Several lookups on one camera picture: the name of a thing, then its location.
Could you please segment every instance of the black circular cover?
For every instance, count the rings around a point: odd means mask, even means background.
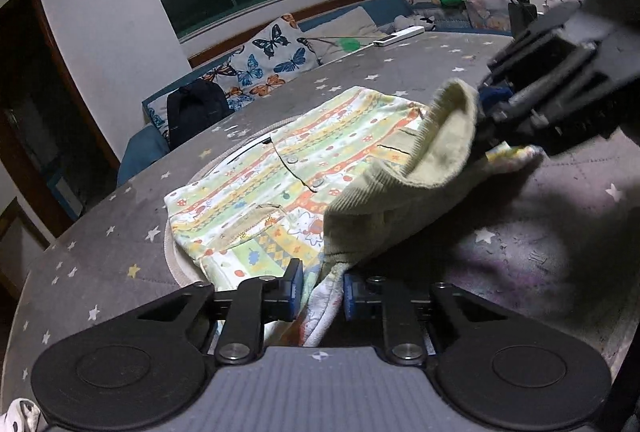
[[[179,336],[110,340],[80,333],[43,352],[33,393],[50,424],[72,430],[131,430],[162,422],[199,393],[202,355]]]
[[[484,322],[440,357],[438,384],[462,412],[509,430],[588,420],[610,389],[606,362],[580,340],[526,321]]]

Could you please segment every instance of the white remote control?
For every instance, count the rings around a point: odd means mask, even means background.
[[[420,33],[424,33],[424,26],[411,26],[407,29],[403,29],[402,31],[398,31],[397,33],[393,33],[388,37],[381,38],[380,40],[375,40],[374,44],[379,47],[385,47],[389,44],[395,44],[396,42],[399,42],[401,40],[415,37]]]

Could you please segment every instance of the gray tablecloth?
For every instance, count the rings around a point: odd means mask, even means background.
[[[32,397],[31,369],[47,346],[178,288],[163,255],[163,198],[207,162],[352,86],[427,104],[451,76],[477,85],[509,41],[425,33],[367,48],[276,89],[116,190],[34,263],[8,346],[2,409]],[[639,179],[640,150],[624,136],[592,142],[531,174],[491,179],[367,268],[422,287],[455,282],[589,342],[615,372],[637,321]]]

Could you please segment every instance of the doorway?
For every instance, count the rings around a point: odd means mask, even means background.
[[[66,68],[40,0],[0,8],[0,160],[56,237],[116,186],[118,159]]]

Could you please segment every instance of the black power adapter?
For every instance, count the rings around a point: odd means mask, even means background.
[[[538,18],[538,8],[530,0],[510,0],[509,22],[511,34],[517,37],[527,26]]]

